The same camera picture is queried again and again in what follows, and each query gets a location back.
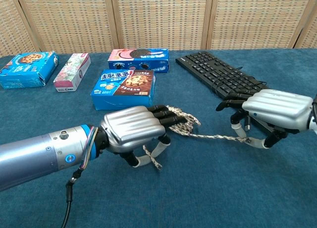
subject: pink and blue box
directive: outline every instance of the pink and blue box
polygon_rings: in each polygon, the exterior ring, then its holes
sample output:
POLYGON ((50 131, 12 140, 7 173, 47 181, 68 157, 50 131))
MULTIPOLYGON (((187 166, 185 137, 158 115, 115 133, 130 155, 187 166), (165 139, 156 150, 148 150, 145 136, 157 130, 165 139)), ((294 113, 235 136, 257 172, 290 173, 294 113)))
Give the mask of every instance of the pink and blue box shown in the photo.
POLYGON ((0 85, 4 89, 44 87, 57 64, 54 51, 18 54, 0 69, 0 85))
POLYGON ((155 73, 167 73, 168 49, 117 49, 108 59, 110 69, 151 69, 155 73))
POLYGON ((118 49, 108 59, 91 96, 96 110, 153 104, 155 73, 167 73, 168 49, 118 49))

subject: oreo box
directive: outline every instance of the oreo box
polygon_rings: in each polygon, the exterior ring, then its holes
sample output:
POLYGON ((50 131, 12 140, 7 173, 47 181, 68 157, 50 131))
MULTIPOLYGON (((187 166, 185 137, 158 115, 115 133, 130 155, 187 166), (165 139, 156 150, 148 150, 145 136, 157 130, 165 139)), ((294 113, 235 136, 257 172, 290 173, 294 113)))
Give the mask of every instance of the oreo box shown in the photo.
POLYGON ((72 54, 64 67, 54 79, 58 92, 76 91, 90 65, 88 53, 72 54))
POLYGON ((151 69, 167 73, 168 49, 117 49, 108 59, 110 69, 151 69))
POLYGON ((150 107, 154 84, 152 70, 106 69, 91 92, 91 97, 96 110, 150 107))
POLYGON ((54 51, 18 54, 0 69, 0 85, 5 89, 44 87, 57 64, 54 51))

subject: braided rope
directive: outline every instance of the braided rope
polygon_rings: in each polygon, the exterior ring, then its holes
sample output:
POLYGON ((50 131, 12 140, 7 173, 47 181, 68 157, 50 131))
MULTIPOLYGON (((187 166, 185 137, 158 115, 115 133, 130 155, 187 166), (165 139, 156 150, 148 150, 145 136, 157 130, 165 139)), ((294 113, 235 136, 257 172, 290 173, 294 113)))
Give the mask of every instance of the braided rope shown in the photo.
MULTIPOLYGON (((194 125, 201 125, 199 120, 194 117, 191 114, 184 113, 181 108, 175 108, 171 106, 167 106, 167 108, 171 111, 174 112, 177 116, 183 116, 186 118, 187 122, 186 123, 178 123, 176 125, 170 126, 169 129, 171 129, 173 132, 184 135, 184 136, 191 136, 191 137, 196 137, 196 138, 203 138, 203 139, 225 139, 225 140, 233 140, 233 141, 238 141, 241 143, 247 142, 249 138, 240 138, 240 137, 233 137, 233 136, 226 136, 226 135, 197 135, 193 134, 193 129, 194 125)), ((162 169, 162 165, 159 164, 155 158, 152 157, 150 151, 146 148, 146 146, 143 146, 143 150, 145 153, 150 157, 152 163, 155 165, 155 167, 158 170, 162 169)))
POLYGON ((150 157, 152 163, 155 165, 155 167, 157 167, 158 170, 162 169, 162 165, 159 164, 151 155, 150 151, 148 151, 147 147, 144 145, 143 146, 143 150, 145 151, 145 153, 150 157))

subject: blue table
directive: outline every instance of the blue table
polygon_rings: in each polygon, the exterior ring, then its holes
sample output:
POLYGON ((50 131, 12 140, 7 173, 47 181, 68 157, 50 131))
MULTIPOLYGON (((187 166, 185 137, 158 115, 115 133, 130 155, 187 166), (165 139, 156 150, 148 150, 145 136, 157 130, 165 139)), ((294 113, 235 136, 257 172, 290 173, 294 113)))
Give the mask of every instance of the blue table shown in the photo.
MULTIPOLYGON (((317 49, 211 51, 270 88, 314 97, 317 93, 317 49)), ((234 136, 233 109, 216 112, 220 102, 209 89, 176 64, 158 74, 155 104, 180 107, 202 123, 200 134, 234 136)), ((91 54, 76 92, 53 86, 70 55, 60 55, 54 75, 43 88, 0 89, 0 144, 84 123, 98 125, 90 92, 109 54, 91 54)), ((0 58, 0 67, 12 57, 0 58)), ((264 137, 256 127, 250 136, 264 137)), ((74 186, 70 228, 164 227, 315 227, 317 224, 317 136, 290 134, 270 150, 224 140, 182 137, 169 132, 171 146, 151 164, 131 168, 119 156, 104 152, 92 161, 74 186)), ((65 183, 75 167, 0 193, 0 227, 44 228, 61 225, 65 183)))

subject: black keyboard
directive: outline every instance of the black keyboard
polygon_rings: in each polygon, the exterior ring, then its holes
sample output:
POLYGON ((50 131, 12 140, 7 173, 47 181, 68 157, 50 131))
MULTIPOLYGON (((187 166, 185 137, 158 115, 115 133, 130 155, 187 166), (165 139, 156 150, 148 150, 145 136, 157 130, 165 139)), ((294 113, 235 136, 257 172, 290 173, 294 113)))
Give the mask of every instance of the black keyboard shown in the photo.
MULTIPOLYGON (((240 71, 241 68, 235 68, 209 52, 203 51, 183 56, 177 58, 176 62, 222 99, 230 93, 248 92, 253 94, 268 88, 265 82, 243 73, 240 71)), ((265 132, 272 131, 272 128, 265 122, 255 122, 257 125, 261 125, 261 129, 264 127, 265 132)))

